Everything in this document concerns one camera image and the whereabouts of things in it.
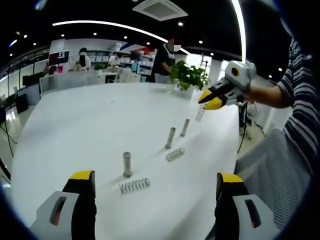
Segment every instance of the white flower pot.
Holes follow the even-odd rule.
[[[192,95],[194,94],[195,86],[190,86],[187,90],[181,89],[180,86],[176,87],[175,95],[184,99],[191,100]]]

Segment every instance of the green plant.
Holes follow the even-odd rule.
[[[104,66],[100,65],[100,64],[97,64],[94,66],[94,70],[102,70],[104,69]]]
[[[178,61],[171,67],[170,79],[174,82],[179,80],[181,90],[186,91],[190,85],[198,87],[199,90],[207,85],[210,80],[204,69],[196,66],[188,66],[183,60]]]

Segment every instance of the gray mesh chair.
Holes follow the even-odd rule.
[[[272,210],[279,229],[288,223],[310,181],[306,163],[279,129],[239,158],[234,173]]]

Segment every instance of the monitor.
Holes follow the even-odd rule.
[[[65,64],[69,61],[69,50],[52,52],[49,54],[49,66]]]

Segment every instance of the air conditioning vent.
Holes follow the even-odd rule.
[[[188,16],[185,11],[169,0],[145,0],[132,10],[158,21]]]

